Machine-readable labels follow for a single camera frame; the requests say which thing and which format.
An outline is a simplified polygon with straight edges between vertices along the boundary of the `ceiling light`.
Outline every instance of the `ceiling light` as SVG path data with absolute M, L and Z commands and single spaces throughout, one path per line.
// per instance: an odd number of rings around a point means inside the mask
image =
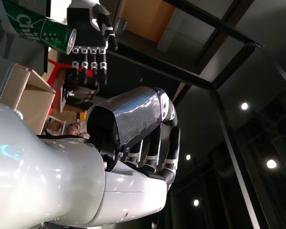
M 269 161 L 267 161 L 267 166 L 268 166 L 268 168 L 275 168 L 276 162 L 274 160 L 269 160 Z
M 194 200 L 194 206 L 197 207 L 199 205 L 199 200 Z
M 243 103 L 241 107 L 243 110 L 246 110 L 248 109 L 249 106 L 248 106 L 248 103 Z

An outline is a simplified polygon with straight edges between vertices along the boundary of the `ceiling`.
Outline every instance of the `ceiling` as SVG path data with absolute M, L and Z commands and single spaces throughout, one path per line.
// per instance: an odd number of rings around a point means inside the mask
M 286 70 L 286 0 L 256 0 L 236 26 L 241 32 L 264 44 L 268 53 Z M 200 76 L 212 81 L 242 44 L 228 38 Z M 260 110 L 286 90 L 286 82 L 270 63 L 256 51 L 223 85 L 222 97 L 229 121 L 234 130 L 242 126 L 250 115 L 240 109 L 248 102 Z M 192 87 L 177 107 L 182 140 L 179 178 L 192 167 L 185 160 L 187 154 L 202 159 L 223 141 L 223 135 L 209 94 Z

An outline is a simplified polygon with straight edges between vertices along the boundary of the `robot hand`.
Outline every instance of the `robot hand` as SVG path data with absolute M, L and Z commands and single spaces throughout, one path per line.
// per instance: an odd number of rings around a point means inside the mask
M 139 87 L 93 106 L 87 116 L 89 141 L 104 152 L 106 171 L 114 168 L 123 153 L 130 153 L 126 161 L 137 167 L 140 157 L 134 152 L 140 151 L 142 139 L 150 134 L 151 147 L 144 168 L 154 173 L 159 158 L 161 123 L 174 127 L 178 122 L 174 105 L 165 91 L 148 87 Z
M 106 50 L 117 50 L 117 41 L 109 18 L 110 13 L 98 0 L 72 0 L 68 11 L 68 25 L 76 28 L 77 38 L 72 53 L 72 79 L 77 85 L 92 84 L 97 87 L 107 84 Z M 87 76 L 92 69 L 93 80 Z

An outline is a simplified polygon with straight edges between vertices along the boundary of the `robotic arm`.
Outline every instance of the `robotic arm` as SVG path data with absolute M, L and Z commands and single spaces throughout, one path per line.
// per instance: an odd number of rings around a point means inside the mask
M 174 126 L 162 168 L 161 124 Z M 159 212 L 178 164 L 180 129 L 167 94 L 140 87 L 90 110 L 90 139 L 36 137 L 0 104 L 0 229 L 41 222 L 87 228 Z M 150 148 L 138 167 L 142 141 Z M 118 158 L 127 153 L 125 162 Z

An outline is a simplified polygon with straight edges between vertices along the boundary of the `green beer can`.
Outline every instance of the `green beer can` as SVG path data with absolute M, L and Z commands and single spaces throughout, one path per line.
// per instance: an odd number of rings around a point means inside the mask
M 76 39 L 76 29 L 7 0 L 0 0 L 0 30 L 66 54 L 72 51 Z

